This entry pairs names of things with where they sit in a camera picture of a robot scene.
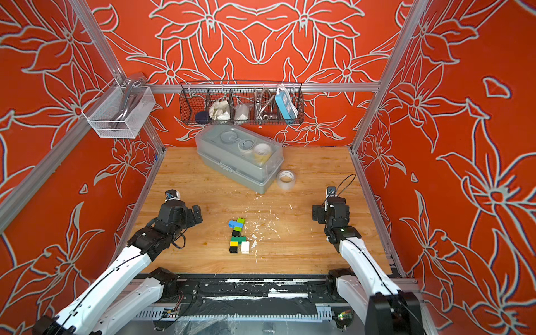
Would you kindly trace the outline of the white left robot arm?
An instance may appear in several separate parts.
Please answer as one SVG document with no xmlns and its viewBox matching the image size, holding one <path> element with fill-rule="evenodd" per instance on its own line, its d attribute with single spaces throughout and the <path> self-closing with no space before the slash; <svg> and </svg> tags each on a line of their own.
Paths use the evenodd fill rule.
<svg viewBox="0 0 536 335">
<path fill-rule="evenodd" d="M 158 216 L 128 240 L 102 275 L 57 315 L 40 318 L 33 334 L 116 334 L 149 305 L 177 297 L 178 277 L 162 267 L 127 296 L 120 294 L 163 251 L 202 221 L 198 205 L 187 207 L 181 200 L 166 200 Z"/>
</svg>

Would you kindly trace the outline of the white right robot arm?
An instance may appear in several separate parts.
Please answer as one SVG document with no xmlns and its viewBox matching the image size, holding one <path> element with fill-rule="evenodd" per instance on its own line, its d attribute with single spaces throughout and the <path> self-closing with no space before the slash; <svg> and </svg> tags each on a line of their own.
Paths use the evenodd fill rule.
<svg viewBox="0 0 536 335">
<path fill-rule="evenodd" d="M 324 225 L 327 241 L 349 265 L 329 272 L 329 290 L 350 305 L 364 333 L 425 334 L 420 301 L 375 261 L 361 234 L 350 225 L 346 199 L 327 195 L 322 205 L 312 206 L 312 219 Z"/>
</svg>

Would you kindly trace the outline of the white lego brick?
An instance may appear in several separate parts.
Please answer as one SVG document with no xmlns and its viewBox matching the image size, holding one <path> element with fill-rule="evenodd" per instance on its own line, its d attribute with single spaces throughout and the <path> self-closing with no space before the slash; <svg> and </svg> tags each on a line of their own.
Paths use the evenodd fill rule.
<svg viewBox="0 0 536 335">
<path fill-rule="evenodd" d="M 241 254 L 249 254 L 250 251 L 250 241 L 243 241 L 241 244 Z"/>
</svg>

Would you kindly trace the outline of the dark green lego brick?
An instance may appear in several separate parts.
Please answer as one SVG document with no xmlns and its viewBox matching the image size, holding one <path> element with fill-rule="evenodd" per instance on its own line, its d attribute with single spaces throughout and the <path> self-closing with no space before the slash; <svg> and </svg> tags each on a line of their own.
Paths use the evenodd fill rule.
<svg viewBox="0 0 536 335">
<path fill-rule="evenodd" d="M 243 241 L 248 241 L 248 239 L 246 237 L 231 237 L 230 243 L 238 242 L 238 244 L 240 245 Z"/>
</svg>

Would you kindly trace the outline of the blue long lego brick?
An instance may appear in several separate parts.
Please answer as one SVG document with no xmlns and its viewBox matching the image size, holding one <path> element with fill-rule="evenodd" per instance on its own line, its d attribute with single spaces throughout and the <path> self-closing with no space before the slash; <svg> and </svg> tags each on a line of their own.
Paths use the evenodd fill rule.
<svg viewBox="0 0 536 335">
<path fill-rule="evenodd" d="M 237 221 L 229 221 L 228 223 L 229 227 L 232 228 L 234 230 L 234 228 L 241 228 L 241 230 L 243 229 L 244 225 L 242 225 L 241 223 L 238 223 Z"/>
</svg>

